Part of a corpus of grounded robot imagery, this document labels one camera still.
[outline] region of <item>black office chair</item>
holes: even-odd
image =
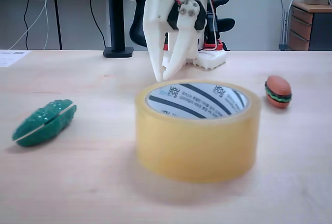
[[[145,0],[135,0],[136,1],[136,10],[134,15],[133,24],[130,27],[129,35],[132,41],[138,45],[146,47],[146,40],[143,32],[143,13]],[[215,8],[220,5],[228,3],[229,0],[215,0],[213,4]],[[205,27],[205,41],[207,44],[214,44],[214,33],[213,33],[213,12],[211,5],[207,6],[207,25]],[[231,30],[235,25],[235,20],[232,18],[216,19],[216,35],[217,39],[220,38],[220,32],[225,32]]]

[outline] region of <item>clear packing tape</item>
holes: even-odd
[[[261,103],[245,88],[168,81],[143,90],[135,104],[138,157],[156,174],[209,183],[255,163]]]

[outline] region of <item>wooden cabinet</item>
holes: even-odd
[[[332,5],[294,2],[288,47],[292,50],[332,50]]]

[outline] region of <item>tape core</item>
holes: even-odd
[[[157,88],[145,99],[163,115],[184,119],[218,119],[244,111],[248,97],[233,88],[212,83],[174,83]]]

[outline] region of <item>paper sheet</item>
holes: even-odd
[[[9,67],[30,52],[30,50],[0,50],[0,67]]]

